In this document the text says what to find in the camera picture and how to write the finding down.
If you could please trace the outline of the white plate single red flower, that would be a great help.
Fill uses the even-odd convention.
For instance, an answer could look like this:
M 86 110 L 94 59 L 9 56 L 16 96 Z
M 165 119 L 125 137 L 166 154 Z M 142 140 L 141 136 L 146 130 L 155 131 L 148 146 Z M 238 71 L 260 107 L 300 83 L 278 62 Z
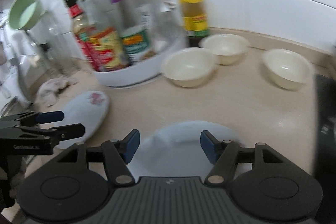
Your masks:
M 108 95 L 102 91 L 92 90 L 76 96 L 64 106 L 64 119 L 54 126 L 80 123 L 85 127 L 85 134 L 76 139 L 61 141 L 56 147 L 67 149 L 75 143 L 84 143 L 90 139 L 102 125 L 110 107 Z

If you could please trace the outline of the cream bowl front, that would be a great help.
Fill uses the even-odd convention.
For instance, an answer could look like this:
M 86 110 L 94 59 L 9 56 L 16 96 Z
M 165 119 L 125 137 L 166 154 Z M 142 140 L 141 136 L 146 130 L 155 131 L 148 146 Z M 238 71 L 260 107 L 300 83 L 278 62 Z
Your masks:
M 179 87 L 196 88 L 209 82 L 218 66 L 218 58 L 211 51 L 185 48 L 163 60 L 161 74 Z

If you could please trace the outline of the cream bowl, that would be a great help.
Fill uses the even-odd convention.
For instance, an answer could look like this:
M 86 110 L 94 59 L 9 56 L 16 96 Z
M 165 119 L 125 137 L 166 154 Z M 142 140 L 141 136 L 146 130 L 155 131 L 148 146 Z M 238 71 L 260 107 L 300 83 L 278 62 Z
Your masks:
M 262 62 L 270 81 L 285 90 L 300 90 L 313 75 L 311 63 L 290 50 L 268 50 L 263 54 Z
M 163 60 L 161 74 L 179 87 L 196 88 L 209 82 L 218 66 L 218 58 L 211 51 L 185 48 Z
M 219 65 L 234 65 L 244 59 L 250 42 L 238 35 L 216 34 L 206 37 L 199 44 L 217 57 Z

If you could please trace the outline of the cream bowl back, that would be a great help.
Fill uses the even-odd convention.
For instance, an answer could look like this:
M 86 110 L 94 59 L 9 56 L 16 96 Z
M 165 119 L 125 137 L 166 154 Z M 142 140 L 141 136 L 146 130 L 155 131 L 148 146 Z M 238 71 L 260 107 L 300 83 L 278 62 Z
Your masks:
M 238 35 L 216 34 L 206 37 L 199 44 L 217 57 L 219 65 L 234 65 L 244 59 L 250 42 Z

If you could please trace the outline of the steel sink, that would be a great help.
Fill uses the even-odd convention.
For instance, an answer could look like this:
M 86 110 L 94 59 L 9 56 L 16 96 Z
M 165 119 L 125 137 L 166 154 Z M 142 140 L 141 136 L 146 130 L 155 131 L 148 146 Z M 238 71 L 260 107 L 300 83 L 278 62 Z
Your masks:
M 1 108 L 1 118 L 34 110 L 34 103 L 25 96 L 15 96 Z

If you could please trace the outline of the crumpled beige dish cloth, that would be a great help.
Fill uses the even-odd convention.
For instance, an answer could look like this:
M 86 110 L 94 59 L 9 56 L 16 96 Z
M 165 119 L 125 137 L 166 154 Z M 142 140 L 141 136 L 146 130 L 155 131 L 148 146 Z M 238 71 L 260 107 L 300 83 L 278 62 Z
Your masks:
M 76 85 L 78 79 L 74 77 L 59 77 L 43 83 L 37 91 L 36 103 L 39 106 L 51 107 L 58 101 L 58 94 L 69 86 Z

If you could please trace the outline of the glass pot lid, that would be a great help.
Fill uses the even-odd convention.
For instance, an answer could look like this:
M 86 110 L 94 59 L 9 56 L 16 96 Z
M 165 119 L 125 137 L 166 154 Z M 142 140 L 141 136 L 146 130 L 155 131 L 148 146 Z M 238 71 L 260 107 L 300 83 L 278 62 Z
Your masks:
M 33 28 L 25 31 L 25 35 L 39 57 L 38 64 L 50 77 L 70 77 L 80 69 L 51 11 L 44 11 Z

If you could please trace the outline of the black gas stove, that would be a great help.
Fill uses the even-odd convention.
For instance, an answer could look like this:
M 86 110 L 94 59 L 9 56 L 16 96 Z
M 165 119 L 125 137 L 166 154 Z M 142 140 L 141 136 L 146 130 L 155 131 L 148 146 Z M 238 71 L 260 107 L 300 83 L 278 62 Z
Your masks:
M 335 223 L 335 80 L 316 75 L 317 141 L 314 178 L 323 190 L 323 199 L 315 219 Z

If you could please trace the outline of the red label soy sauce bottle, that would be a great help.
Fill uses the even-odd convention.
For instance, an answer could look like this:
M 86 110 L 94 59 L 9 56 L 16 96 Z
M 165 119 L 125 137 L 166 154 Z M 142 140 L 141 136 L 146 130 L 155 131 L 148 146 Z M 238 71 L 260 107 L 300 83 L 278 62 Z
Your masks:
M 80 7 L 77 0 L 64 0 L 68 7 L 68 12 L 71 17 L 72 32 L 78 42 L 84 56 L 89 61 L 92 69 L 98 71 L 98 63 L 89 47 L 89 21 L 86 13 Z

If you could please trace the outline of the yellow label vinegar bottle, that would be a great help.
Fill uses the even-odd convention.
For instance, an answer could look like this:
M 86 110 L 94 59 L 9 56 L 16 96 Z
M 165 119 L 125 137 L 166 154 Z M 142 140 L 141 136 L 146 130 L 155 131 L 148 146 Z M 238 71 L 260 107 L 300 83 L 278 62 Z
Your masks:
M 99 72 L 117 71 L 130 65 L 117 29 L 95 0 L 78 0 L 89 21 L 89 47 Z

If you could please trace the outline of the green plastic ladle bowl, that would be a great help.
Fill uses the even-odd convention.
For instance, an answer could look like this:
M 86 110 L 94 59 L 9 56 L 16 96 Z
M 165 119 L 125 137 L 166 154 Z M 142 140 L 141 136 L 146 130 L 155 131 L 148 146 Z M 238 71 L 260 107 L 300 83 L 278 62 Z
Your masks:
M 9 12 L 9 26 L 12 30 L 30 30 L 43 15 L 39 0 L 15 0 Z

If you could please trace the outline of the green label fish sauce bottle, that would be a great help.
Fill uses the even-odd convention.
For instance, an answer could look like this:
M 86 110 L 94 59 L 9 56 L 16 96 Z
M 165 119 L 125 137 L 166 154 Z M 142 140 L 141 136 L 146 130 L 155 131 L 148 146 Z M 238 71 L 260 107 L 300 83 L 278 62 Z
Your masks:
M 111 0 L 118 32 L 126 54 L 132 64 L 143 62 L 153 56 L 155 51 L 142 24 L 141 14 L 133 0 Z

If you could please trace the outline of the clear plastic bag in rack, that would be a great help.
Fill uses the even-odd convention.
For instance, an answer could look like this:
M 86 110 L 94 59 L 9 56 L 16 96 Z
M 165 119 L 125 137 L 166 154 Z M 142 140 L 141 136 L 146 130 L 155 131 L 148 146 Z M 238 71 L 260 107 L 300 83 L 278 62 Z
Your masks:
M 174 3 L 168 0 L 135 0 L 135 6 L 141 14 L 142 25 L 155 54 L 163 53 L 181 38 L 183 32 L 174 15 Z

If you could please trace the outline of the green yellow sesame oil bottle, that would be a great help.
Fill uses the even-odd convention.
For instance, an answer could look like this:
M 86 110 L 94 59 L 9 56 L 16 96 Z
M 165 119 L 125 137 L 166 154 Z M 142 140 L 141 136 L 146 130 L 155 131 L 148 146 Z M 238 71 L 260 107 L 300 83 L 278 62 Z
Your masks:
M 210 34 L 204 0 L 179 0 L 179 4 L 189 46 L 198 47 Z

